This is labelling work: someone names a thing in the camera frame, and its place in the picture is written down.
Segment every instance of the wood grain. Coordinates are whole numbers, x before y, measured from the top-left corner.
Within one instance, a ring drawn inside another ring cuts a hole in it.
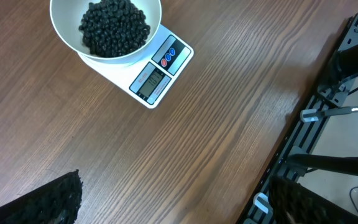
[[[0,206],[79,169],[77,223],[234,223],[354,0],[163,0],[195,57],[148,110],[0,1]]]

